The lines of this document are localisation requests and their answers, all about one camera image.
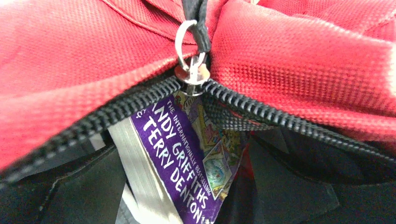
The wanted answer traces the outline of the red student backpack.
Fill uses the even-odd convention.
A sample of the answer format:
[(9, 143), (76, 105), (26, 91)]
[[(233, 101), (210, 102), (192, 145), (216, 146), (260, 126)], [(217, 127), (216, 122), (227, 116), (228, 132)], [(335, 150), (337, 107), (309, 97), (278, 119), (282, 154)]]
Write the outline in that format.
[(0, 186), (180, 88), (210, 48), (212, 121), (279, 126), (396, 168), (393, 0), (3, 0)]

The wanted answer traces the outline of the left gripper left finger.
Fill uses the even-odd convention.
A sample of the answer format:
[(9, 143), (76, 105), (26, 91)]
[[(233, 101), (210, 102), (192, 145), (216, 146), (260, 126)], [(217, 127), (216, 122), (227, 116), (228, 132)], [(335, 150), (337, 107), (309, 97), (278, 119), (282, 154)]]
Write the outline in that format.
[(0, 191), (3, 224), (113, 224), (126, 175), (115, 146)]

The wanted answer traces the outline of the purple Treehouse book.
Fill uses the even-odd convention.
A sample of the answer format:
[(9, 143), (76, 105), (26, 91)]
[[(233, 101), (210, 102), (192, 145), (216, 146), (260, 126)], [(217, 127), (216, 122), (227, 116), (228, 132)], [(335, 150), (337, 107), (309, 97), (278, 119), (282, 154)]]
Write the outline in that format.
[(108, 129), (140, 224), (213, 224), (248, 136), (217, 127), (202, 97), (176, 93)]

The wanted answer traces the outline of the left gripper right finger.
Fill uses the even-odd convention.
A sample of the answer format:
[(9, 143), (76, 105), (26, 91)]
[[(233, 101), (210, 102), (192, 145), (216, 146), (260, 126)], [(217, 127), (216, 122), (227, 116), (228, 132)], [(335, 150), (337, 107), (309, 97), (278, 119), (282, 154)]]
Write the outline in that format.
[(287, 130), (255, 132), (219, 224), (393, 224), (396, 168)]

